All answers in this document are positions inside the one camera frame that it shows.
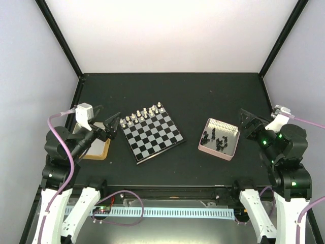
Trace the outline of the white second left arm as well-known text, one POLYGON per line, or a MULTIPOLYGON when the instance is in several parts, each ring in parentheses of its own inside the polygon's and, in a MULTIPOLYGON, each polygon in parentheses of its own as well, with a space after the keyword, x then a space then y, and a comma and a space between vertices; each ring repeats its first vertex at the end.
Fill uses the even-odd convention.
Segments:
MULTIPOLYGON (((91 105, 79 104, 75 113, 80 129, 76 132, 78 135, 77 144, 72 149, 71 154, 74 161, 78 163, 87 154, 93 142, 96 140, 106 142, 116 137, 121 115, 117 113, 106 119, 101 128, 93 124, 96 114, 91 105)), ((59 243, 75 243, 90 211, 99 200, 106 196, 108 196, 107 181, 103 178, 89 178, 88 184, 82 189, 76 205, 62 223, 59 243)))

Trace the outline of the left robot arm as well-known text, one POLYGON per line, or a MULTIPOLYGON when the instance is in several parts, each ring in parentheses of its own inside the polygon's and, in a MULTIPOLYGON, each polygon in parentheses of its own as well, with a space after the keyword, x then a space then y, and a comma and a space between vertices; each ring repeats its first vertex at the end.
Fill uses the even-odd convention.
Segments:
POLYGON ((116 137, 120 113, 106 119, 103 127, 99 127, 94 124, 94 119, 101 109, 101 105, 92 107, 82 103, 47 119, 50 130, 44 146, 47 155, 42 170, 41 209, 33 243, 76 243, 80 230, 95 204, 108 199, 106 180, 92 180, 82 189, 71 212, 65 214, 80 170, 79 162, 96 140, 106 142, 116 137), (79 126, 76 132, 72 133, 66 127, 52 125, 54 118, 73 113, 79 126))

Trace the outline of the white second right arm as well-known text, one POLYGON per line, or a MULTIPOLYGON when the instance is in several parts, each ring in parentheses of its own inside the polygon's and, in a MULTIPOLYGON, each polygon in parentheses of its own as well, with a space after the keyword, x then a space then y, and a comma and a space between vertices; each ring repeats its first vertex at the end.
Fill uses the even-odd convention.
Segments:
MULTIPOLYGON (((269 124, 267 120, 256 116, 247 110, 241 109, 239 131, 245 138, 258 142, 261 146, 268 144, 269 140, 264 137, 266 133, 265 126, 269 124)), ((234 181, 232 185, 232 197, 237 204, 242 205, 248 214, 257 243, 275 243, 277 231, 269 214, 266 212, 261 195, 271 187, 265 187, 261 192, 252 179, 240 178, 234 181)))

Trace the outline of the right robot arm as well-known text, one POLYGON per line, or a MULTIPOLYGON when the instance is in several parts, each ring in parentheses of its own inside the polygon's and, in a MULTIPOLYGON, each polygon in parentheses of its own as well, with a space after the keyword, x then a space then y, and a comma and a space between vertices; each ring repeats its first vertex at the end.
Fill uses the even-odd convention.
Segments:
POLYGON ((301 163, 308 147, 303 128, 289 124, 290 110, 276 106, 273 120, 266 120, 244 109, 240 111, 240 131, 255 141, 267 165, 277 224, 273 225, 252 181, 238 183, 231 199, 243 205, 254 228, 257 243, 304 243, 306 217, 312 195, 312 179, 301 163))

